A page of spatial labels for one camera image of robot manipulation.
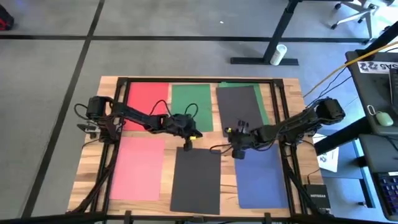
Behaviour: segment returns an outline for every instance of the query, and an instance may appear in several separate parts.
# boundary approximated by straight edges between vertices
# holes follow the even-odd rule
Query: computer mouse
[[[390,115],[387,114],[386,112],[381,112],[381,111],[377,112],[376,119],[381,126],[391,126],[392,124],[394,124],[394,121],[392,120]]]

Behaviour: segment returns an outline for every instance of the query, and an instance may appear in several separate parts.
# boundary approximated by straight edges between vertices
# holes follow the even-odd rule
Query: white paper
[[[388,74],[390,68],[398,68],[398,62],[357,62],[361,73]]]
[[[315,134],[313,137],[313,143],[317,143],[322,139],[326,138],[326,136],[322,134]],[[330,170],[332,172],[337,172],[338,165],[338,147],[332,151],[324,153],[318,156],[318,164],[322,169]]]

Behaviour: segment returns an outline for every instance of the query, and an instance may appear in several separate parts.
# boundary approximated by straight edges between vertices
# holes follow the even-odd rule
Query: white cylinder
[[[276,50],[274,55],[271,58],[271,65],[279,65],[280,61],[282,60],[282,58],[285,56],[287,51],[287,47],[283,44],[278,44],[278,46],[276,46]]]

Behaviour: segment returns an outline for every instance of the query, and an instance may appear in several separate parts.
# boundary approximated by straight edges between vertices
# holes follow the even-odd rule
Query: blue paper
[[[289,207],[278,146],[246,150],[244,159],[235,159],[235,172],[241,208]]]

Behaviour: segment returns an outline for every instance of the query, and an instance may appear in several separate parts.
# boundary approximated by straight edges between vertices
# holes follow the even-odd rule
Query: office chair
[[[340,2],[335,5],[335,9],[338,10],[342,4],[345,6],[348,6],[356,11],[358,13],[353,14],[352,16],[349,16],[345,19],[342,19],[340,21],[337,21],[335,24],[333,24],[330,28],[331,29],[336,29],[338,24],[342,24],[344,22],[352,21],[354,19],[358,19],[358,23],[361,23],[363,19],[366,19],[366,26],[368,27],[368,32],[369,32],[369,39],[365,40],[363,44],[367,44],[370,40],[373,39],[373,33],[372,33],[372,17],[375,15],[376,11],[380,7],[387,7],[390,6],[392,3],[394,3],[395,0],[359,0],[359,4],[354,2]]]

